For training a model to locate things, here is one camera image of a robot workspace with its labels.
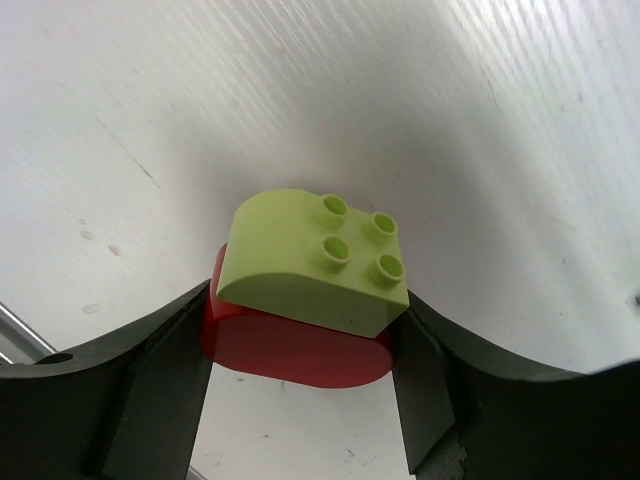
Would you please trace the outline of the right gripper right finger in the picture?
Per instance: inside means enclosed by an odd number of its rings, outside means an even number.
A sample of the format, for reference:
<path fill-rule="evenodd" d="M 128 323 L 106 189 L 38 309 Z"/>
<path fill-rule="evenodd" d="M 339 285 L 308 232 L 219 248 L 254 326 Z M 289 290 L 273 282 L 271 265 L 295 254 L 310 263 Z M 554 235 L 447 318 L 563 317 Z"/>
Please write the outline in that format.
<path fill-rule="evenodd" d="M 638 477 L 637 362 L 590 374 L 552 367 L 472 333 L 417 297 L 391 337 L 414 477 Z"/>

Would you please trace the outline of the lime rounded brick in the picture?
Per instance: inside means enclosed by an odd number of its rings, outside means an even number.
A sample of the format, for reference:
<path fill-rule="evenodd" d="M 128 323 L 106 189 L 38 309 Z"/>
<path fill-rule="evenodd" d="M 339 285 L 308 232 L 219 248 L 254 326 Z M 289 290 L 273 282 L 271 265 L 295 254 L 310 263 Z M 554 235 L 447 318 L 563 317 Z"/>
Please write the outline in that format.
<path fill-rule="evenodd" d="M 257 194 L 234 213 L 218 299 L 367 338 L 409 307 L 399 227 L 334 194 Z"/>

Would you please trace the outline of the red rounded brick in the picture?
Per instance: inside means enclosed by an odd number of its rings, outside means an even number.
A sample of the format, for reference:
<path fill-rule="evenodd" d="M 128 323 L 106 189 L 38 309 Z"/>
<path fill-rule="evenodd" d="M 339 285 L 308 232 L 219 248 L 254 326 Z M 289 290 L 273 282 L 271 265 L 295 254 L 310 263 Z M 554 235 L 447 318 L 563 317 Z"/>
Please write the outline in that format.
<path fill-rule="evenodd" d="M 366 385 L 392 370 L 388 330 L 366 338 L 218 299 L 225 253 L 221 247 L 217 254 L 199 337 L 209 359 L 237 372 L 325 389 Z"/>

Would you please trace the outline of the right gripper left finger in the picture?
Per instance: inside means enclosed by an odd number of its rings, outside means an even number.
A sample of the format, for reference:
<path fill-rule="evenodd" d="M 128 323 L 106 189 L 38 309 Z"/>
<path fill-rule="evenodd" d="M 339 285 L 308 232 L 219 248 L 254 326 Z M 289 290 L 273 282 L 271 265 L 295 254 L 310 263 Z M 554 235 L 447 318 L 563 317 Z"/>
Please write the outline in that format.
<path fill-rule="evenodd" d="M 212 363 L 203 282 L 33 364 L 1 368 L 4 479 L 185 479 Z"/>

